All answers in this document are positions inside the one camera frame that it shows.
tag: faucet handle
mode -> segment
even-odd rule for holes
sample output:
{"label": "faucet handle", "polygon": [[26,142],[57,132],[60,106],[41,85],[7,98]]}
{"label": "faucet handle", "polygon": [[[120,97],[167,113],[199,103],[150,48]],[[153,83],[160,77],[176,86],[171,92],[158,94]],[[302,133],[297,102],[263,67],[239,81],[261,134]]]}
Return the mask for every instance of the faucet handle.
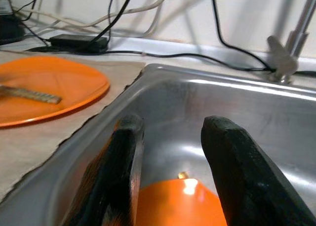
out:
{"label": "faucet handle", "polygon": [[298,69],[297,59],[290,55],[276,37],[268,37],[268,44],[276,66],[276,72],[270,76],[270,80],[289,83],[290,76]]}

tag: white cable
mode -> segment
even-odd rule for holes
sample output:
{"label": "white cable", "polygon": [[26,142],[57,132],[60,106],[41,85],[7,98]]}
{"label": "white cable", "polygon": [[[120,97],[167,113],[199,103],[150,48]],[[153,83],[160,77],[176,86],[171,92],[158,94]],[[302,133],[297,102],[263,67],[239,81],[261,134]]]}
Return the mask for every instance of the white cable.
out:
{"label": "white cable", "polygon": [[[144,6],[144,7],[138,7],[138,8],[132,8],[132,9],[128,9],[128,10],[125,10],[123,14],[131,14],[131,13],[136,13],[136,12],[143,12],[143,11],[147,11],[147,10],[151,10],[155,7],[158,7],[161,3],[163,3],[165,0],[157,0],[156,2],[154,2],[153,4],[151,5],[148,5],[148,6]],[[91,22],[91,23],[86,23],[86,24],[83,24],[83,23],[79,23],[79,22],[75,22],[71,19],[65,19],[63,17],[60,17],[58,15],[55,15],[55,14],[52,14],[52,13],[48,13],[48,12],[42,12],[42,11],[38,11],[38,10],[34,10],[34,9],[27,9],[27,8],[24,8],[22,9],[21,11],[23,12],[32,12],[32,13],[37,13],[37,14],[41,14],[41,15],[45,15],[47,17],[50,17],[50,18],[54,18],[56,20],[59,20],[61,22],[64,22],[64,23],[67,23],[69,25],[72,25],[72,26],[75,26],[75,27],[92,27],[92,26],[95,26],[97,24],[99,24],[100,22],[103,22],[105,21],[106,19],[108,19],[108,15],[105,15],[101,18],[99,18],[98,20],[94,21],[94,22]],[[117,12],[114,12],[114,13],[111,13],[110,14],[110,17],[115,17],[117,16],[118,13]]]}

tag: stainless steel sink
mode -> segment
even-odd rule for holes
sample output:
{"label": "stainless steel sink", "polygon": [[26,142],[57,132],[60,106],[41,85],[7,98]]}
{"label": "stainless steel sink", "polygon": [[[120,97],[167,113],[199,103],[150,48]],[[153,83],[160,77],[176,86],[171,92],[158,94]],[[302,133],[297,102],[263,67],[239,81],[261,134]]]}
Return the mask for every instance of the stainless steel sink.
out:
{"label": "stainless steel sink", "polygon": [[18,184],[0,205],[0,225],[59,225],[85,167],[126,114],[145,120],[141,187],[186,171],[216,192],[200,130],[204,117],[219,115],[248,130],[316,215],[316,90],[152,64]]}

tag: white wall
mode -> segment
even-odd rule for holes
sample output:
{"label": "white wall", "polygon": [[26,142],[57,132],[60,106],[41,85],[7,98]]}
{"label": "white wall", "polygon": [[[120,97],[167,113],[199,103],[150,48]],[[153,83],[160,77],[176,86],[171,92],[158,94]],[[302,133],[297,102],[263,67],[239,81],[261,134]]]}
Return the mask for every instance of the white wall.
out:
{"label": "white wall", "polygon": [[[12,0],[23,5],[31,0]],[[116,0],[118,10],[124,0]],[[150,4],[155,0],[132,0],[128,8]],[[266,38],[277,35],[283,43],[298,21],[306,0],[218,0],[223,35],[229,43],[248,50],[266,51]],[[41,9],[93,21],[107,13],[109,0],[43,0]],[[150,25],[154,11],[125,15],[115,28],[144,31]],[[42,21],[51,22],[45,17]],[[316,17],[309,27],[310,36],[302,56],[316,58]],[[214,45],[218,43],[211,0],[166,0],[153,39],[183,43]]]}

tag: faucet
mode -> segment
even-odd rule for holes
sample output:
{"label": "faucet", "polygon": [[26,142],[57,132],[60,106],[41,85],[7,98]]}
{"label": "faucet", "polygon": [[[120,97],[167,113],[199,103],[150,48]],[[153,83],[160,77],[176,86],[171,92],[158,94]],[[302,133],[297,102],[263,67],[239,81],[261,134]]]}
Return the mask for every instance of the faucet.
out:
{"label": "faucet", "polygon": [[315,8],[316,0],[306,1],[300,20],[295,30],[290,33],[285,47],[280,44],[276,37],[268,37],[268,44],[276,67],[276,71],[269,76],[270,81],[282,84],[291,82],[291,75],[298,69],[297,59],[308,37],[307,28]]}

